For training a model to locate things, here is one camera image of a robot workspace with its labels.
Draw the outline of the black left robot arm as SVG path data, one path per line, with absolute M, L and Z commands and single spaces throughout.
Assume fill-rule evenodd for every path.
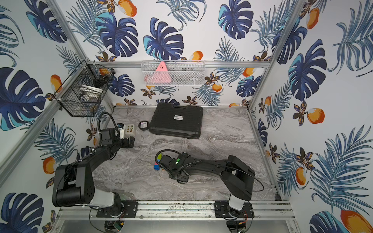
M 126 136 L 124 124 L 117 124 L 108 112 L 100 114 L 97 129 L 98 147 L 56 169 L 52 203 L 55 207 L 88 206 L 103 216 L 122 216 L 125 207 L 119 194 L 97 189 L 92 172 L 102 163 L 113 160 L 120 149 L 133 148 L 135 137 Z

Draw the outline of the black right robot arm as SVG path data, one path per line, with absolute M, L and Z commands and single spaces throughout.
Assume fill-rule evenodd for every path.
M 244 209 L 244 205 L 252 199 L 252 194 L 256 192 L 254 183 L 259 179 L 255 177 L 255 171 L 238 157 L 229 155 L 223 160 L 206 160 L 186 152 L 165 149 L 155 155 L 154 161 L 180 184 L 188 183 L 191 175 L 220 178 L 230 192 L 228 204 L 224 207 L 228 213 L 220 214 L 220 217 L 234 220 L 246 217 L 244 213 L 254 216 L 251 210 Z

